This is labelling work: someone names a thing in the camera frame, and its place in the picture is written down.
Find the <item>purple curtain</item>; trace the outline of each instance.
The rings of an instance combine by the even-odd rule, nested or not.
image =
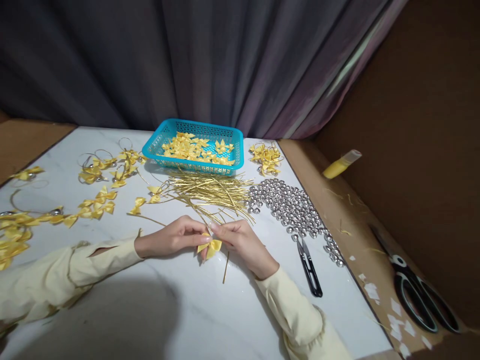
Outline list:
[[[385,33],[405,1],[2,1],[0,108],[84,126],[154,130],[179,117],[304,138],[380,43],[339,82],[364,37]]]

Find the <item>yellow glue bottle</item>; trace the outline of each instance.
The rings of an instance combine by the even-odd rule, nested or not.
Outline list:
[[[348,153],[346,153],[337,161],[332,163],[329,167],[327,167],[322,174],[327,179],[333,179],[334,177],[343,173],[352,163],[358,160],[361,156],[362,153],[360,151],[350,150]]]

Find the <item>paper scrap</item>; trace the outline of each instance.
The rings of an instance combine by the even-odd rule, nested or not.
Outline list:
[[[400,343],[402,342],[402,333],[399,331],[396,331],[395,329],[392,329],[390,331],[390,335],[392,335],[395,339],[397,339]]]
[[[387,314],[388,321],[390,321],[390,324],[397,324],[397,325],[405,325],[405,323],[402,320],[398,320],[395,316]]]
[[[412,354],[410,353],[409,348],[408,348],[407,345],[405,345],[404,343],[401,343],[401,344],[400,344],[400,347],[398,348],[398,350],[400,350],[401,355],[403,356],[404,359],[406,359],[406,358],[408,358],[410,355],[412,355]]]
[[[425,344],[425,346],[428,348],[428,350],[432,350],[433,346],[425,336],[421,337],[421,341]]]
[[[405,331],[410,335],[412,335],[413,337],[415,337],[415,334],[417,333],[414,327],[412,326],[412,324],[410,323],[410,321],[408,320],[405,320]]]
[[[393,297],[390,298],[391,300],[391,309],[399,316],[402,317],[402,308],[398,302],[394,300]]]
[[[380,300],[379,293],[377,292],[377,285],[372,282],[368,282],[363,287],[368,294],[368,297],[372,300]]]

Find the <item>cream shirt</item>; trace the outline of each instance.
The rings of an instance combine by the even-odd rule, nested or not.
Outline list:
[[[29,322],[68,308],[95,283],[142,260],[134,241],[83,242],[2,271],[0,320]],[[100,248],[111,249],[89,257]],[[283,329],[291,360],[351,359],[325,314],[300,293],[282,268],[256,283]]]

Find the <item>marble tabletop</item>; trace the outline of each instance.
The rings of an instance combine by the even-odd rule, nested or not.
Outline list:
[[[149,131],[79,127],[32,164],[45,169],[42,180],[24,186],[15,196],[21,209],[46,212],[64,206],[76,213],[84,199],[92,199],[111,182],[80,184],[79,156],[97,149],[116,155],[118,141],[129,138],[140,151]],[[263,178],[257,165],[248,161],[248,149],[258,139],[244,140],[246,178]],[[154,164],[140,168],[152,185],[167,175]],[[279,179],[301,187],[283,161]],[[30,248],[13,260],[12,266],[34,261],[56,249],[80,241],[98,243],[134,236],[142,228],[149,234],[161,228],[152,221],[127,216],[136,197],[148,198],[146,183],[135,175],[118,190],[113,215],[102,219],[80,218],[71,229],[44,223],[32,229]],[[0,188],[0,209],[11,208],[12,182]],[[354,358],[391,349],[383,330],[346,267],[339,268],[323,251],[324,240],[307,238],[323,297],[313,297],[296,244],[265,207],[256,214],[254,231],[278,260],[300,291],[323,309]],[[142,214],[168,224],[181,215],[197,214],[179,201],[145,204]],[[55,316],[19,326],[7,339],[0,360],[6,359],[284,359],[287,358],[281,329],[271,315],[252,274],[230,254],[225,284],[222,284],[226,251],[200,266],[192,249],[170,258],[140,262],[100,282],[75,306]]]

